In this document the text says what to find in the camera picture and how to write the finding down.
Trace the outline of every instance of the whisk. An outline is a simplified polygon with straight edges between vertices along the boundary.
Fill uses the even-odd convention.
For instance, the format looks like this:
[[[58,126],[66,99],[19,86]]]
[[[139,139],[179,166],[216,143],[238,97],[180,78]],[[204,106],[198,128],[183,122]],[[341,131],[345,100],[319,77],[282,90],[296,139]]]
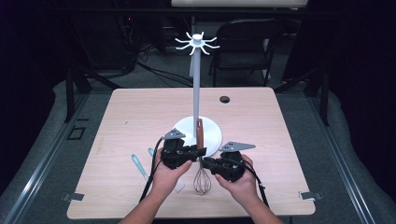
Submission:
[[[204,128],[201,119],[197,119],[196,137],[198,150],[204,148]],[[199,195],[208,193],[212,188],[209,175],[207,175],[202,165],[202,157],[199,158],[199,170],[194,178],[194,188]]]

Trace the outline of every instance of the hand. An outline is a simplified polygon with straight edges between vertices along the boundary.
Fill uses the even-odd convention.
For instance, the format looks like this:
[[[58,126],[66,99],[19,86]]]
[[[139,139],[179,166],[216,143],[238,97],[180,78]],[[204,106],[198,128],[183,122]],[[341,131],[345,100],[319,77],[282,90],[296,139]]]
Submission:
[[[162,148],[157,151],[155,165],[160,162],[162,151]],[[177,180],[190,169],[191,165],[192,161],[186,161],[180,167],[172,170],[161,162],[155,171],[151,191],[159,193],[160,196],[167,197],[175,188]]]
[[[242,158],[253,165],[253,161],[247,155],[242,155]],[[219,184],[230,191],[233,198],[242,206],[260,199],[256,190],[256,178],[248,170],[245,170],[243,176],[233,183],[228,182],[221,175],[215,175],[215,177]]]

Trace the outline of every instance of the chair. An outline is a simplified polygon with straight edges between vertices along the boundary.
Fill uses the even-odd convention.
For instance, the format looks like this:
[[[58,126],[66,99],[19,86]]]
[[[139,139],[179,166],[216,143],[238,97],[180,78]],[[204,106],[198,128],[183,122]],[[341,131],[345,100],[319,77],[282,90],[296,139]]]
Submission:
[[[234,20],[220,26],[216,33],[216,46],[209,75],[213,70],[213,87],[216,87],[220,71],[266,70],[264,84],[267,85],[276,41],[283,33],[283,26],[275,19]],[[268,39],[264,49],[263,41]]]

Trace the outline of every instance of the wooden table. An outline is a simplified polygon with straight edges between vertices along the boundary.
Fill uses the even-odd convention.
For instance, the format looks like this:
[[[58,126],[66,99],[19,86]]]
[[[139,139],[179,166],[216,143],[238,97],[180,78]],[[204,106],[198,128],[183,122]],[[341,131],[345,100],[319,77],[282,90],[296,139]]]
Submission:
[[[273,90],[201,88],[200,95],[200,115],[220,126],[221,145],[229,141],[256,145],[242,153],[254,160],[274,213],[313,214],[313,202],[299,197],[299,191],[309,189]],[[230,97],[230,103],[222,103],[220,96]],[[70,203],[68,217],[125,217],[137,205],[146,184],[131,155],[137,155],[149,173],[148,148],[189,116],[192,89],[115,90],[76,188],[84,198]],[[212,157],[219,158],[219,152]],[[204,196],[196,194],[192,183],[198,167],[195,162],[181,177],[185,188],[169,195],[157,218],[246,217],[245,210],[209,171],[212,189]]]
[[[308,0],[172,0],[172,7],[306,7]]]

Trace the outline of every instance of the white rotating hook rack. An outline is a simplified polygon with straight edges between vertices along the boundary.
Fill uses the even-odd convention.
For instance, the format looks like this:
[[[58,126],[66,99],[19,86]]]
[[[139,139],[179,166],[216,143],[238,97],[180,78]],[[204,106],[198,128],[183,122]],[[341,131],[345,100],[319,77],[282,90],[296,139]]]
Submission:
[[[210,46],[206,44],[208,42],[215,41],[216,38],[214,37],[210,40],[203,40],[204,32],[192,36],[189,33],[186,33],[186,35],[190,40],[179,40],[176,38],[176,41],[179,43],[186,43],[187,45],[176,49],[186,49],[188,47],[192,47],[192,51],[190,53],[190,55],[192,56],[190,77],[193,77],[193,117],[182,119],[175,125],[175,127],[181,132],[184,131],[183,133],[186,134],[185,145],[194,145],[196,142],[197,120],[199,118],[201,51],[204,54],[209,55],[204,47],[218,49],[219,46]],[[210,156],[219,149],[222,139],[221,130],[219,128],[219,125],[216,124],[213,120],[205,117],[201,117],[201,119],[204,125],[204,145],[206,147],[206,156]]]

